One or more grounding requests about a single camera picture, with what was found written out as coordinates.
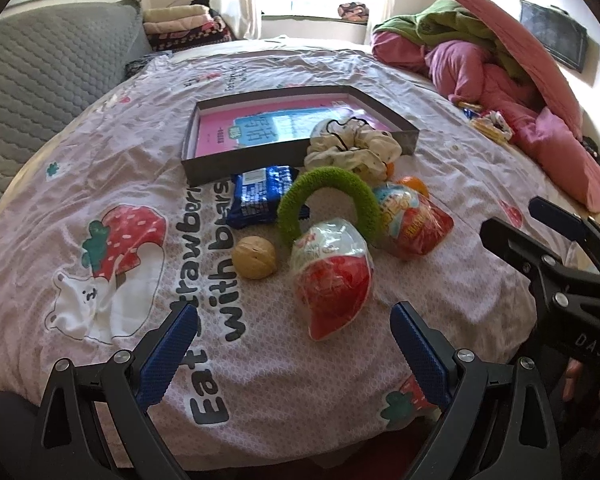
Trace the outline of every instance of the red plastic bag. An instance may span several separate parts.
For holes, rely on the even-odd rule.
[[[454,227],[451,216],[410,187],[387,183],[374,195],[382,229],[376,244],[397,258],[429,254]]]
[[[298,238],[289,267],[315,341],[353,321],[371,292],[373,263],[365,239],[341,218],[320,222]]]

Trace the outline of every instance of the snack package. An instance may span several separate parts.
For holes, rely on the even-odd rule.
[[[298,177],[298,170],[288,166],[271,166],[232,177],[234,201],[226,223],[234,229],[255,224],[273,224],[278,217],[278,205]],[[309,208],[300,208],[301,220],[309,218]]]
[[[376,246],[401,260],[429,254],[454,226],[451,216],[410,187],[387,183],[374,195],[381,212]]]
[[[470,116],[467,110],[464,114],[470,119],[469,123],[485,137],[505,146],[513,137],[513,130],[507,124],[500,112],[488,110],[481,114]]]
[[[320,222],[298,238],[289,267],[314,341],[353,321],[371,292],[373,262],[365,239],[341,218]]]

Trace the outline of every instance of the pink pillow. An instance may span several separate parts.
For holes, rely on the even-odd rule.
[[[516,139],[525,153],[536,154],[536,162],[563,191],[592,213],[600,213],[600,166],[560,117],[545,108],[536,120],[535,135]]]
[[[582,114],[576,96],[554,58],[513,16],[491,0],[455,0],[489,27],[531,76],[549,109],[582,140]]]
[[[425,77],[429,69],[424,62],[424,47],[395,32],[375,32],[371,37],[371,53],[383,63],[405,68]]]
[[[477,103],[484,87],[484,63],[491,53],[466,41],[440,43],[425,56],[438,93],[457,105]]]

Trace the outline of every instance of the hand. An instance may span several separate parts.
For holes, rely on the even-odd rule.
[[[583,370],[584,365],[580,361],[569,359],[569,364],[567,365],[567,371],[565,373],[566,380],[564,381],[564,390],[562,391],[562,400],[564,402],[569,402],[573,399],[576,391],[576,384],[578,383],[578,379],[582,375]]]

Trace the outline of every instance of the orange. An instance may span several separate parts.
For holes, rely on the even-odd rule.
[[[402,184],[403,186],[410,187],[414,191],[417,191],[421,195],[429,198],[429,190],[427,186],[417,176],[405,176],[398,180],[396,184]]]

